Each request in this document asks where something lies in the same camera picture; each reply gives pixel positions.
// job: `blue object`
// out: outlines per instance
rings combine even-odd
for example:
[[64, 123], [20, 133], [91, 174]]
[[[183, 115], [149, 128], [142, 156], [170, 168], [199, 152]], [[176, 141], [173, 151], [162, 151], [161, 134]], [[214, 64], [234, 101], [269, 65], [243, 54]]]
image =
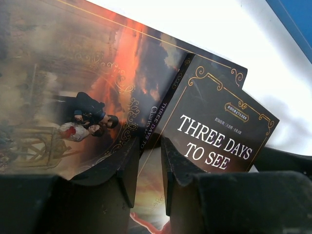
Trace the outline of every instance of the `blue object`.
[[312, 63], [312, 0], [266, 0]]

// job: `book title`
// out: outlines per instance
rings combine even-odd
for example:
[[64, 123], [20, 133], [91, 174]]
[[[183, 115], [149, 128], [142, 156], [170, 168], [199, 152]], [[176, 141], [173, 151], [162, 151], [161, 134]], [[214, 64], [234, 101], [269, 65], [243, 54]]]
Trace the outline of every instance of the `book title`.
[[[221, 148], [223, 151], [232, 155], [240, 157], [244, 160], [249, 159], [252, 149], [246, 145], [235, 142], [232, 138], [227, 138], [224, 134], [219, 133], [206, 125], [197, 122], [186, 115], [182, 115], [182, 124], [178, 128], [178, 131], [184, 132], [187, 135], [200, 139], [201, 141], [210, 144], [216, 148]], [[205, 152], [203, 147], [198, 147], [196, 144], [189, 142], [187, 144], [188, 151], [184, 155], [186, 157], [192, 157], [193, 160], [205, 160], [207, 165], [225, 170], [231, 159], [224, 155], [218, 154], [214, 151]]]

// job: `white background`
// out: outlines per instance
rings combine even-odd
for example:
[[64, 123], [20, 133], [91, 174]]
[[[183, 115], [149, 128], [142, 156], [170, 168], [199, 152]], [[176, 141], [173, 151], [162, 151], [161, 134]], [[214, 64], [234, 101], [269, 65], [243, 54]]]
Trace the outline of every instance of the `white background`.
[[89, 0], [248, 68], [243, 90], [280, 119], [267, 146], [312, 156], [312, 64], [265, 0]]

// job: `book cover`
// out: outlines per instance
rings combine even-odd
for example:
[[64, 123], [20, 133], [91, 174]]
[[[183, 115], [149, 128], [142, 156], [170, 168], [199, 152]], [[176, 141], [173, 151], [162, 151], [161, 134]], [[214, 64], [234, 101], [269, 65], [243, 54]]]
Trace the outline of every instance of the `book cover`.
[[189, 52], [218, 60], [239, 87], [247, 74], [85, 0], [0, 6], [1, 173], [70, 179], [142, 136]]
[[170, 233], [157, 141], [161, 135], [208, 173], [247, 172], [277, 126], [274, 115], [212, 67], [195, 56], [159, 119], [152, 149], [141, 157], [129, 233]]

